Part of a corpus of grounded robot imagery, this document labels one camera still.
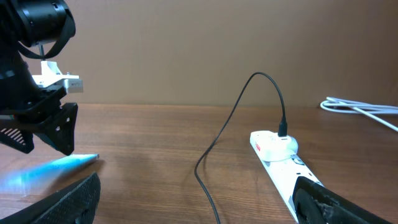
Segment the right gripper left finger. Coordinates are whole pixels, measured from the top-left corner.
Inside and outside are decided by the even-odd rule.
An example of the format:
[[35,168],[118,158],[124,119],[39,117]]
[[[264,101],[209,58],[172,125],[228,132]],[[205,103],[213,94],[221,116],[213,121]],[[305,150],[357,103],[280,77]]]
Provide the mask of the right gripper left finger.
[[100,201],[96,172],[6,218],[1,224],[92,224]]

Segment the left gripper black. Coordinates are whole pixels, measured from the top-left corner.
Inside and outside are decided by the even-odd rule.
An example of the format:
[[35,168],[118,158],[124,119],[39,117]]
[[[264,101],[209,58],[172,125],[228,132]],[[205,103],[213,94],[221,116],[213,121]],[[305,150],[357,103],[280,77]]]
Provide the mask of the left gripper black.
[[[44,143],[69,156],[75,148],[78,105],[60,100],[67,91],[61,85],[39,87],[27,63],[16,50],[1,55],[1,144],[25,154],[34,149],[33,133]],[[39,123],[36,130],[31,124]]]

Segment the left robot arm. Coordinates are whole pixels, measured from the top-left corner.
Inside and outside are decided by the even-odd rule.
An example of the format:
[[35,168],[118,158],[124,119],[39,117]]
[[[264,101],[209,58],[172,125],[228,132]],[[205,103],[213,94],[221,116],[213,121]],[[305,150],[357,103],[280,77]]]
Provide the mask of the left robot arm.
[[1,144],[28,154],[37,136],[64,155],[74,151],[78,105],[61,99],[83,84],[51,59],[75,32],[65,1],[1,1]]

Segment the white power strip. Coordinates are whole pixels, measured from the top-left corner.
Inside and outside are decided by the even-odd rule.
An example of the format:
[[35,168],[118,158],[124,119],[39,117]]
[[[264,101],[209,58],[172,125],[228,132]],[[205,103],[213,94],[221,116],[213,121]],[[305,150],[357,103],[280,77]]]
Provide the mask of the white power strip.
[[283,161],[276,162],[265,162],[259,157],[260,147],[257,145],[259,141],[267,137],[276,137],[277,133],[272,131],[254,131],[250,135],[250,144],[257,154],[259,160],[264,166],[266,172],[271,178],[273,184],[278,190],[282,200],[289,209],[291,216],[297,222],[295,214],[294,203],[293,203],[293,191],[295,183],[300,176],[304,176],[318,184],[321,182],[317,179],[315,174],[306,166],[303,160],[299,156],[294,155]]

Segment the turquoise screen smartphone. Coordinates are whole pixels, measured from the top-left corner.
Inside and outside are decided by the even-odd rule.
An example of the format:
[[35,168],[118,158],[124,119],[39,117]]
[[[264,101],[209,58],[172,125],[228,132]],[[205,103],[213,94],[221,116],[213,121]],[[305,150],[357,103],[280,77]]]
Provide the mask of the turquoise screen smartphone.
[[99,154],[71,154],[27,169],[9,172],[1,176],[1,193],[29,195],[88,167],[99,158]]

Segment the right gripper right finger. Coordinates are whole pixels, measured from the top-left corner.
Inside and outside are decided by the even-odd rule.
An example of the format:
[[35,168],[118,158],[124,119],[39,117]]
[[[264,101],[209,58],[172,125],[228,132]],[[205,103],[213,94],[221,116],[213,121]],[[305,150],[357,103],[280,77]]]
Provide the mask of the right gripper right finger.
[[293,203],[300,224],[389,224],[304,176],[295,183]]

